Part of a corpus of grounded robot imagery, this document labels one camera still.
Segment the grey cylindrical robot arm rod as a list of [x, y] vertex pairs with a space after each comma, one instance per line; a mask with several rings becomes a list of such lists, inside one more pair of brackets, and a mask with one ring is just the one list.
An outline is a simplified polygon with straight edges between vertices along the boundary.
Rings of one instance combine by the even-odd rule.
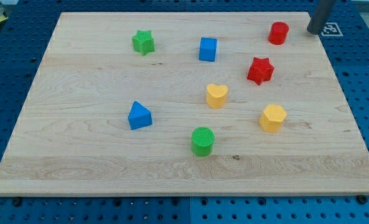
[[308, 33], [319, 35], [327, 22], [336, 0], [319, 0], [307, 26]]

